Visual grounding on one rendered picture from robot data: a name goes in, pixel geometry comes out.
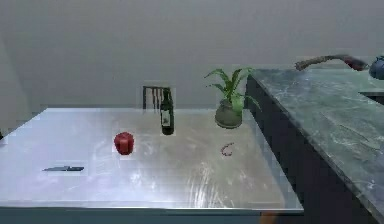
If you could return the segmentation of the glossy grey table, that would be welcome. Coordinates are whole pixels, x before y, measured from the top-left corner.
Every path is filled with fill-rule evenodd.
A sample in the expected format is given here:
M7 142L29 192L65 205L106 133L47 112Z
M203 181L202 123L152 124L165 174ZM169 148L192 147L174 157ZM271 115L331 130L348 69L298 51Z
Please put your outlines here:
M47 108L0 140L0 224L270 224L304 212L250 111L224 129L178 109L175 132L140 109ZM133 135L121 155L117 134ZM42 171L84 167L80 172Z

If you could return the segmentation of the blue kettle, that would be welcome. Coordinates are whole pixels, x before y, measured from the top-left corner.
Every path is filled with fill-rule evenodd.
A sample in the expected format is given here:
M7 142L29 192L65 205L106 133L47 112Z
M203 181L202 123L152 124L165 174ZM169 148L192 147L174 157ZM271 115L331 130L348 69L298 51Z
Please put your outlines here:
M384 80L384 55L376 57L369 68L369 74L375 79Z

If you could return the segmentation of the red bell pepper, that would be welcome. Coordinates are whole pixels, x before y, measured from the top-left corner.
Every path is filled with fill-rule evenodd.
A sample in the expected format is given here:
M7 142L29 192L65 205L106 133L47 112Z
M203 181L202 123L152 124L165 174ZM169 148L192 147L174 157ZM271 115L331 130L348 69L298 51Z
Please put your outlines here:
M121 155L129 155L133 152L134 138L128 132L122 132L115 136L114 145L117 152Z

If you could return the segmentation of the dark wooden chair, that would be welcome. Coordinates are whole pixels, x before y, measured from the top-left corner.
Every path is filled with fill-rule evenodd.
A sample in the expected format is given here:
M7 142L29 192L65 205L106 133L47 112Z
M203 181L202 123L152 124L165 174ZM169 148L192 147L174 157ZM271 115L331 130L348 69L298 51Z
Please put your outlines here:
M144 86L142 90L143 109L146 110L151 105L155 111L158 111L164 98L164 90L165 87L161 86Z

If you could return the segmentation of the dark green wine bottle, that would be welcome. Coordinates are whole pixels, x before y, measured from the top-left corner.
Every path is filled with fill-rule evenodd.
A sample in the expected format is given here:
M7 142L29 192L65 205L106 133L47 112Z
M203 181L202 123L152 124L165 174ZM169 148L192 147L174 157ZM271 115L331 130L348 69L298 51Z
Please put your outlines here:
M164 135L172 135L174 133L174 114L173 101L171 99L171 91L169 88L165 88L163 91L160 112L162 133Z

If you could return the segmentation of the dark marble top counter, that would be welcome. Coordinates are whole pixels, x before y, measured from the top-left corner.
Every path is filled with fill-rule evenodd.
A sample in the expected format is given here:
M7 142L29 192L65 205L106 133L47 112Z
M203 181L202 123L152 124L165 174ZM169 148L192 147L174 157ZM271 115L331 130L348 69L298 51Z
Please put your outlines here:
M384 224L384 81L343 69L258 69L246 92L304 208L279 224Z

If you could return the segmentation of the black handled knife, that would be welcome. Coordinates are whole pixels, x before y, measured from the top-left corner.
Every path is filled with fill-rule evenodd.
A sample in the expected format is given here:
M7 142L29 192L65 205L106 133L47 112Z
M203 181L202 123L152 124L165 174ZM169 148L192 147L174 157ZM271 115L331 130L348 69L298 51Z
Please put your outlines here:
M73 167L73 166L61 166L61 167L50 167L43 169L42 171L52 171L52 172L80 172L83 171L84 167Z

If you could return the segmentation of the green plant in grey pot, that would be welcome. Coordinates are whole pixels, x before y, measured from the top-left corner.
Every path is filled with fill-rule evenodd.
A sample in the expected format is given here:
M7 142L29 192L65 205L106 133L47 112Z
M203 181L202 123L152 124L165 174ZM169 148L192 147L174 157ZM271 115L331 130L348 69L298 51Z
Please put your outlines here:
M215 123L225 129L235 129L242 124L244 100L249 99L255 106L261 108L259 102L252 96L241 94L237 91L240 82L248 78L254 71L251 67L238 68L229 77L227 73L219 68L209 72L206 78L212 75L218 75L224 84L209 84L209 87L216 87L223 94L220 105L216 109Z

